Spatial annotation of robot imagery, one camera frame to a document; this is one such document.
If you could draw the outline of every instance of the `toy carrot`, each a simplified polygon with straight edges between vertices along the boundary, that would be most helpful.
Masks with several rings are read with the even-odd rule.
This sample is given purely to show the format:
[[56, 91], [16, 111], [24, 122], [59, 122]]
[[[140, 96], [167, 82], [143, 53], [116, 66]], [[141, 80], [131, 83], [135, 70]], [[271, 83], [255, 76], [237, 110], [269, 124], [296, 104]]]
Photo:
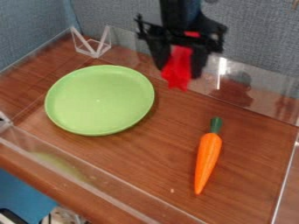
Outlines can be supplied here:
[[213, 117], [209, 120], [209, 133], [204, 134], [200, 138], [193, 184], [196, 194], [201, 193], [219, 159], [221, 140], [217, 133], [220, 131], [220, 125], [220, 118]]

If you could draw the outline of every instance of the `blue wall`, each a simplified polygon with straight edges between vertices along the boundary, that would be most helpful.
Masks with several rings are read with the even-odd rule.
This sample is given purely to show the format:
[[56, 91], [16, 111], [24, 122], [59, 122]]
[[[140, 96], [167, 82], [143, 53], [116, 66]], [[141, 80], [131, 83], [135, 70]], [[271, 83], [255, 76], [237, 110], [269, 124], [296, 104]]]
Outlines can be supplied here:
[[69, 0], [1, 0], [0, 71], [73, 24]]
[[[203, 11], [228, 26], [224, 55], [281, 74], [299, 75], [299, 9], [291, 9], [292, 0], [212, 2], [203, 1]], [[72, 0], [72, 4], [83, 32], [96, 38], [105, 24], [133, 31], [137, 12], [152, 21], [160, 17], [159, 0]]]

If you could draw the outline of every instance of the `carrot green top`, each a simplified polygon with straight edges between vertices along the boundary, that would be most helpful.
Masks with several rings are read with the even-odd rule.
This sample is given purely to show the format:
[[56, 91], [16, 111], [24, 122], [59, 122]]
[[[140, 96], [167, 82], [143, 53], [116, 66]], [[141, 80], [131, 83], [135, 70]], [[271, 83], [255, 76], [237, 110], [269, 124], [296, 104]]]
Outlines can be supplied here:
[[219, 134], [220, 126], [221, 126], [221, 119], [217, 116], [212, 117], [209, 120], [209, 132]]

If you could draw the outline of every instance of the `green plate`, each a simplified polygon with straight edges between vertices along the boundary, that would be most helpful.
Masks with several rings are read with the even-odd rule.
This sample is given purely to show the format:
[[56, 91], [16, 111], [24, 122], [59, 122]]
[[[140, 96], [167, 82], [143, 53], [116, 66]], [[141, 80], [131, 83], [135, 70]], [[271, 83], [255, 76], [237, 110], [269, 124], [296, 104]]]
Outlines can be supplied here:
[[136, 124], [155, 101], [149, 80], [121, 66], [89, 66], [65, 75], [45, 96], [45, 113], [59, 127], [103, 136]]

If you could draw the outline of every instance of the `carrot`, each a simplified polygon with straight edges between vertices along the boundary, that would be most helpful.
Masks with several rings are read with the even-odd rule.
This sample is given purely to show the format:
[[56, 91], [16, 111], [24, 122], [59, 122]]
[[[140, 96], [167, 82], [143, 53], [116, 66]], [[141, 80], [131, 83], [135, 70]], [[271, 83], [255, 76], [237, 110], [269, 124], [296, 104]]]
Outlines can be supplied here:
[[205, 186], [211, 172], [220, 155], [221, 140], [217, 135], [220, 131], [221, 120], [213, 117], [209, 121], [209, 133], [200, 138], [200, 147], [195, 168], [195, 194], [200, 194]]

